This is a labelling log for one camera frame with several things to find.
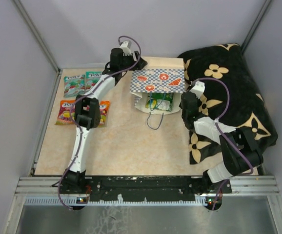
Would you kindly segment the checkered paper bag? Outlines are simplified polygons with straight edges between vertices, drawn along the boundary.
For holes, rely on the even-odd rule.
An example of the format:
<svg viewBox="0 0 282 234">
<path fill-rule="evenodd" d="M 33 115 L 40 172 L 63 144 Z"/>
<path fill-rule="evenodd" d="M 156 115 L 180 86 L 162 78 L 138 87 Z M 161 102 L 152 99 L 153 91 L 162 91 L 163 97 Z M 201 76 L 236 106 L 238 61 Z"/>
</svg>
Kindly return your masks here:
<svg viewBox="0 0 282 234">
<path fill-rule="evenodd" d="M 181 58 L 146 57 L 147 65 L 142 70 L 132 72 L 130 93 L 134 95 L 134 107 L 144 113 L 169 115 L 180 111 L 181 94 L 185 90 L 184 63 Z M 171 112 L 145 107 L 150 93 L 173 93 Z"/>
</svg>

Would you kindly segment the green mint candy bag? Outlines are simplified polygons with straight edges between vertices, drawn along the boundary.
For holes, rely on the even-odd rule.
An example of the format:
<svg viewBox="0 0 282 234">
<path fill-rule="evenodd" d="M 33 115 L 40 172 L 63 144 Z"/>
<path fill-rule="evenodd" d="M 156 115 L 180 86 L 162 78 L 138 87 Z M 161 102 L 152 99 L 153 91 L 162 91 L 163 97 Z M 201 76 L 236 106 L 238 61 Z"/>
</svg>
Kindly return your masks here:
<svg viewBox="0 0 282 234">
<path fill-rule="evenodd" d="M 64 77 L 64 97 L 75 97 L 85 92 L 85 74 Z"/>
<path fill-rule="evenodd" d="M 88 92 L 100 80 L 102 72 L 88 71 L 85 74 L 85 91 Z"/>
</svg>

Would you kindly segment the orange fruits candy bag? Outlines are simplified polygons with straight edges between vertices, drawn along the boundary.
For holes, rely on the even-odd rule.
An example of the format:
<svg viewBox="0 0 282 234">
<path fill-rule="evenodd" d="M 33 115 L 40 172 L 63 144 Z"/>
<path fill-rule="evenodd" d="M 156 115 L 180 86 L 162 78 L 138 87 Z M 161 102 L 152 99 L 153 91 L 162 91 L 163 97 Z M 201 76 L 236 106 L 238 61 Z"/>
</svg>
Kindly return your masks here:
<svg viewBox="0 0 282 234">
<path fill-rule="evenodd" d="M 60 109 L 58 112 L 58 117 L 56 120 L 56 125 L 68 125 L 68 124 L 73 124 L 73 121 L 71 120 L 74 119 L 74 111 L 75 108 L 71 108 L 72 105 L 74 104 L 74 100 L 61 100 L 60 101 Z"/>
</svg>

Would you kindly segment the green lemon candy bag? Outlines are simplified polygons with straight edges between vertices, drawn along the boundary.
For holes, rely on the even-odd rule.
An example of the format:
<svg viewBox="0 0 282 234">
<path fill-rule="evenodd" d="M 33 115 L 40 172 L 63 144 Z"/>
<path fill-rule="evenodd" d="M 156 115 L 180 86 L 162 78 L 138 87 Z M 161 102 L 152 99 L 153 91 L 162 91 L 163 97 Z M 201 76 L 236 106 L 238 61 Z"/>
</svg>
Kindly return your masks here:
<svg viewBox="0 0 282 234">
<path fill-rule="evenodd" d="M 147 96 L 145 107 L 151 111 L 171 112 L 173 107 L 173 93 L 150 93 Z"/>
</svg>

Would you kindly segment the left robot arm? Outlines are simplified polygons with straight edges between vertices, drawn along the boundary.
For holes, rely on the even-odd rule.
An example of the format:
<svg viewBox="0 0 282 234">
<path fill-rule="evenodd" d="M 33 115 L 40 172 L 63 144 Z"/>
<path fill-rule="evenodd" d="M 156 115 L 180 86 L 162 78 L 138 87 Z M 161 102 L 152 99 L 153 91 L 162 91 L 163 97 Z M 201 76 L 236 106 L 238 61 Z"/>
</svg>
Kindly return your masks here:
<svg viewBox="0 0 282 234">
<path fill-rule="evenodd" d="M 128 54 L 123 48 L 114 48 L 98 82 L 88 92 L 76 97 L 72 119 L 76 125 L 75 144 L 71 161 L 58 182 L 59 195 L 79 194 L 86 189 L 86 162 L 94 131 L 100 123 L 100 101 L 118 84 L 123 72 L 141 70 L 146 65 L 140 49 Z"/>
</svg>

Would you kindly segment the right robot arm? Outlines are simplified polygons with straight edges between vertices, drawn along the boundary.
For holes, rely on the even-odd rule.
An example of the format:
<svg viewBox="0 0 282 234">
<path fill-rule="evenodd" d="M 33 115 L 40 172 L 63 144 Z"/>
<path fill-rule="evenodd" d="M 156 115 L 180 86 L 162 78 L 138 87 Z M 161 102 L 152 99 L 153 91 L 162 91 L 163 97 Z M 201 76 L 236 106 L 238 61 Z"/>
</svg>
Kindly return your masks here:
<svg viewBox="0 0 282 234">
<path fill-rule="evenodd" d="M 203 172 L 202 177 L 192 183 L 197 194 L 221 192 L 223 185 L 232 177 L 263 163 L 262 152 L 249 130 L 236 129 L 209 117 L 198 118 L 198 97 L 192 92 L 181 95 L 179 104 L 181 117 L 190 137 L 199 135 L 210 138 L 221 148 L 223 162 Z"/>
</svg>

